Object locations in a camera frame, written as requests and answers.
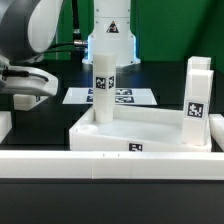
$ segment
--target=warning label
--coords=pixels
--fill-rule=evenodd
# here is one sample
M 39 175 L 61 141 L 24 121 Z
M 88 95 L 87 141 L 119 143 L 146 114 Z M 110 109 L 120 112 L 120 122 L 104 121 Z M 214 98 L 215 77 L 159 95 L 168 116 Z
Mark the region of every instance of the warning label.
M 110 24 L 109 28 L 107 29 L 107 33 L 119 33 L 114 21 Z

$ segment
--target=black tabletop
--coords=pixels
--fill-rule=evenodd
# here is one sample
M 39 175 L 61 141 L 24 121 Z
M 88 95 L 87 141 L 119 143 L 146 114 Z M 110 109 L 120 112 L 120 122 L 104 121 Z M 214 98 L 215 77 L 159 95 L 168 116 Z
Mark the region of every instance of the black tabletop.
M 72 61 L 36 65 L 59 79 L 58 94 L 29 112 L 0 95 L 13 129 L 1 149 L 69 150 L 68 130 L 89 105 L 63 105 L 69 87 L 92 87 L 92 71 Z M 151 88 L 157 108 L 183 109 L 183 62 L 143 62 L 118 70 L 118 88 Z M 224 75 L 215 71 L 210 113 L 224 112 Z M 0 180 L 1 224 L 223 223 L 222 181 Z

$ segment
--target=white container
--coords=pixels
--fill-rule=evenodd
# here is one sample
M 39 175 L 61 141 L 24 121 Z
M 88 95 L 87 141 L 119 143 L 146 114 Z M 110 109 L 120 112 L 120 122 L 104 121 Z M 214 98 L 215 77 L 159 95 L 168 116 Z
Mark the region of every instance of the white container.
M 140 152 L 210 152 L 209 122 L 206 144 L 195 146 L 181 143 L 183 111 L 118 106 L 114 121 L 95 122 L 90 108 L 69 130 L 70 149 L 74 151 L 140 151 Z M 80 134 L 82 125 L 96 125 L 98 134 Z

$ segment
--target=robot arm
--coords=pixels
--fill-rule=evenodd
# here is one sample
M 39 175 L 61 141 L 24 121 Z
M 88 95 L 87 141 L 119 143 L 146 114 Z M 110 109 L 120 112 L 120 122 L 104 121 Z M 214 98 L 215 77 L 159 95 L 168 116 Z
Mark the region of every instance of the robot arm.
M 65 0 L 0 0 L 0 75 L 2 93 L 53 96 L 58 80 L 40 69 L 10 66 L 35 61 L 55 36 Z

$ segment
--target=white platform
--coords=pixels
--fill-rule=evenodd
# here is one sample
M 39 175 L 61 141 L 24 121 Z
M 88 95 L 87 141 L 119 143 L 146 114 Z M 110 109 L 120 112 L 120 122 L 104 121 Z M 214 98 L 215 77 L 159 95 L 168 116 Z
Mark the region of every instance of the white platform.
M 87 98 L 92 98 L 93 94 L 91 88 L 69 88 L 64 98 L 63 104 L 93 104 L 87 102 Z M 155 97 L 151 89 L 131 89 L 132 95 L 116 95 L 116 97 L 133 97 L 134 103 L 131 102 L 116 102 L 116 104 L 129 104 L 129 105 L 157 105 Z
M 117 105 L 114 121 L 98 124 L 94 110 L 90 108 L 69 130 L 70 149 L 124 152 L 131 151 L 130 147 L 137 144 L 142 152 L 210 152 L 209 122 L 204 146 L 182 144 L 183 118 L 183 111 Z M 80 132 L 84 125 L 94 125 L 98 128 L 98 134 Z
M 224 180 L 223 167 L 223 153 L 0 151 L 0 178 Z
M 0 112 L 0 143 L 4 140 L 12 128 L 10 112 Z

